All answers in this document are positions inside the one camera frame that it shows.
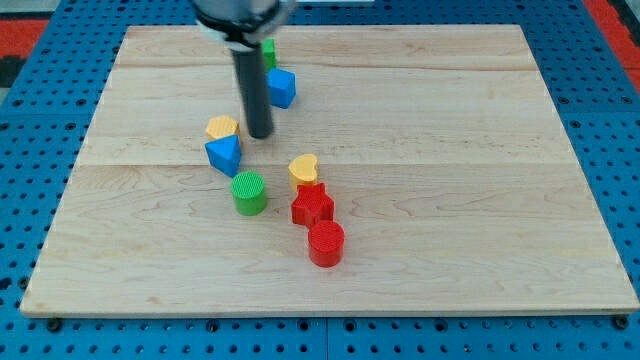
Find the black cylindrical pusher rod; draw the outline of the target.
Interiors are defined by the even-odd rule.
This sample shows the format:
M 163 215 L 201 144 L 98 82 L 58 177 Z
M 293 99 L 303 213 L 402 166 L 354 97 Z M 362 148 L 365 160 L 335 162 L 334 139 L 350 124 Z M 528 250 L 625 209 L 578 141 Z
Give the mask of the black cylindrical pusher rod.
M 232 58 L 249 135 L 268 138 L 274 125 L 262 46 L 233 50 Z

